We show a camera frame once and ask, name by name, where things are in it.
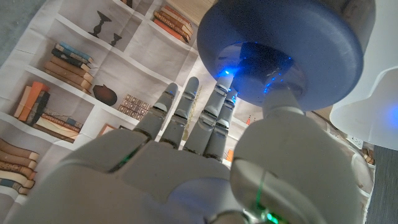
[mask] decorative vase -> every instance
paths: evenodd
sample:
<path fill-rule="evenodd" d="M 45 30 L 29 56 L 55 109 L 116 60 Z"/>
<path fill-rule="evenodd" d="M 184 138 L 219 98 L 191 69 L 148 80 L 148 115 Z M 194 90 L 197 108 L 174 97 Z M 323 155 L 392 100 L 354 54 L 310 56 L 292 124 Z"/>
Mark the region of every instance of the decorative vase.
<path fill-rule="evenodd" d="M 106 85 L 94 86 L 93 93 L 97 100 L 100 100 L 108 106 L 113 106 L 118 100 L 116 93 L 110 88 L 106 87 Z"/>

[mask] green led light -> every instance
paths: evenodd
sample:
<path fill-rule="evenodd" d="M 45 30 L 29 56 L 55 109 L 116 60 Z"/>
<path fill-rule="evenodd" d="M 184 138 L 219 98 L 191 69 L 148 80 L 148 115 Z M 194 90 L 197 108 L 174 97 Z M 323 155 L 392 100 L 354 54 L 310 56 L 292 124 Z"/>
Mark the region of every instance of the green led light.
<path fill-rule="evenodd" d="M 279 223 L 278 219 L 276 219 L 274 216 L 272 216 L 271 213 L 268 213 L 268 214 L 267 214 L 267 218 L 268 218 L 269 221 L 271 221 L 271 222 L 273 222 L 273 223 L 275 223 L 275 224 L 278 224 L 278 223 Z"/>

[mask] blue book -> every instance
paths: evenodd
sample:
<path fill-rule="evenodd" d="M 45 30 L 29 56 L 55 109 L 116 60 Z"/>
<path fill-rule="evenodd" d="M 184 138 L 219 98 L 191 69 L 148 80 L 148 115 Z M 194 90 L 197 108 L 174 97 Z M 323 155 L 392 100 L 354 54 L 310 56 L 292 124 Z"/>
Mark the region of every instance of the blue book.
<path fill-rule="evenodd" d="M 65 48 L 65 49 L 67 49 L 67 50 L 73 52 L 74 54 L 77 54 L 77 55 L 81 56 L 82 58 L 86 59 L 86 60 L 89 61 L 90 63 L 93 63 L 94 60 L 93 60 L 88 54 L 83 53 L 83 52 L 81 52 L 81 51 L 79 51 L 79 50 L 74 49 L 73 47 L 69 46 L 69 45 L 66 44 L 65 42 L 61 42 L 60 45 L 61 45 L 63 48 Z"/>
<path fill-rule="evenodd" d="M 71 58 L 74 58 L 74 59 L 78 60 L 79 62 L 83 62 L 83 63 L 85 63 L 85 64 L 90 63 L 87 59 L 84 59 L 83 57 L 81 57 L 81 56 L 79 56 L 79 55 L 77 55 L 77 54 L 71 52 L 70 50 L 66 49 L 65 47 L 62 47 L 62 46 L 59 45 L 59 44 L 55 44 L 54 48 L 57 49 L 57 50 L 59 50 L 59 51 L 61 51 L 61 52 L 64 53 L 65 55 L 67 55 L 67 56 L 69 56 L 69 57 L 71 57 Z"/>

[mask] orange book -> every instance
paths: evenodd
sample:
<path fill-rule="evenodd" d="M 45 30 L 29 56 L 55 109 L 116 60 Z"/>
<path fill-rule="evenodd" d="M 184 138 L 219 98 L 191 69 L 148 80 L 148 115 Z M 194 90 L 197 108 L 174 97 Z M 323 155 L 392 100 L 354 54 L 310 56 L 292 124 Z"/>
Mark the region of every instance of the orange book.
<path fill-rule="evenodd" d="M 18 120 L 26 121 L 40 92 L 41 91 L 48 92 L 49 90 L 50 90 L 50 88 L 47 87 L 46 85 L 44 85 L 43 83 L 33 82 L 33 85 L 32 85 L 32 88 L 30 89 L 29 96 L 27 97 L 24 109 L 22 109 L 21 115 L 18 117 Z"/>
<path fill-rule="evenodd" d="M 226 160 L 232 162 L 233 157 L 234 157 L 234 151 L 228 150 L 228 155 L 226 156 Z"/>
<path fill-rule="evenodd" d="M 165 25 L 163 22 L 160 22 L 159 20 L 155 19 L 154 21 L 158 26 L 160 26 L 163 30 L 166 30 L 169 34 L 173 35 L 173 37 L 177 38 L 178 40 L 181 40 L 182 42 L 185 42 L 184 38 L 175 32 L 174 30 L 170 29 L 167 25 Z"/>

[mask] blue glowing light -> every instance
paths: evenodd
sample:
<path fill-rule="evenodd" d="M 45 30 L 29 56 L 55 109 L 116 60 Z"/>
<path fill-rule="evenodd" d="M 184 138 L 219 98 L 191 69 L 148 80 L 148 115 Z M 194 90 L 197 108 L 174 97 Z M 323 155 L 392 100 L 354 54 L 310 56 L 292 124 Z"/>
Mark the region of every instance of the blue glowing light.
<path fill-rule="evenodd" d="M 391 124 L 395 127 L 398 127 L 398 107 L 395 107 L 391 110 Z"/>

